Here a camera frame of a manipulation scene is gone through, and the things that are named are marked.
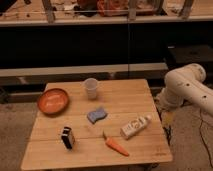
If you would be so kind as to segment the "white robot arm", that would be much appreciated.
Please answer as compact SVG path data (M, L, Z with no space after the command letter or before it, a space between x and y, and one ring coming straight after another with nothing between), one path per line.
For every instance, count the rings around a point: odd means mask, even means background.
M213 89L203 84L205 79L206 71L197 63L170 70L164 77L165 87L157 95L160 106L171 110L188 100L213 117Z

